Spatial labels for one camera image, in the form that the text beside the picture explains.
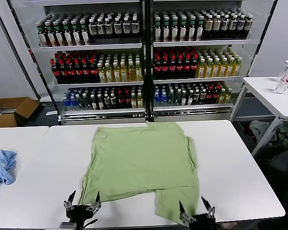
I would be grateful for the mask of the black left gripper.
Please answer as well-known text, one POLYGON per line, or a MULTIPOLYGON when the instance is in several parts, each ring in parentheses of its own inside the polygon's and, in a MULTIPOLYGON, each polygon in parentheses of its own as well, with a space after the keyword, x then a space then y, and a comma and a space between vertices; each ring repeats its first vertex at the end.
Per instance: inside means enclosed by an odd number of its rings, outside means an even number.
POLYGON ((90 206, 87 205, 75 205, 73 206, 74 196, 76 194, 76 190, 74 190, 68 197, 67 201, 64 201, 64 207, 66 210, 66 217, 70 220, 69 222, 76 224, 77 230, 83 230, 87 226, 94 224, 98 221, 98 219, 93 219, 92 221, 85 224, 85 221, 88 219, 92 219, 97 211, 101 208, 101 200, 100 193, 97 193, 95 202, 90 206))

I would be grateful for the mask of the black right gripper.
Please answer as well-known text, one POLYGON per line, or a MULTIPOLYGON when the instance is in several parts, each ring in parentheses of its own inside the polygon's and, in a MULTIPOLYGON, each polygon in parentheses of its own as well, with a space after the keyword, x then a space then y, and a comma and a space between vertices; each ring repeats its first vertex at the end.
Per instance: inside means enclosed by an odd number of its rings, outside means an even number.
POLYGON ((216 219, 215 217, 215 207, 212 207, 210 203, 202 196, 201 197, 204 206, 208 214, 200 214, 190 216, 185 212, 183 204, 179 201, 180 206, 180 220, 183 223, 189 223, 190 230, 215 230, 216 229, 216 219))

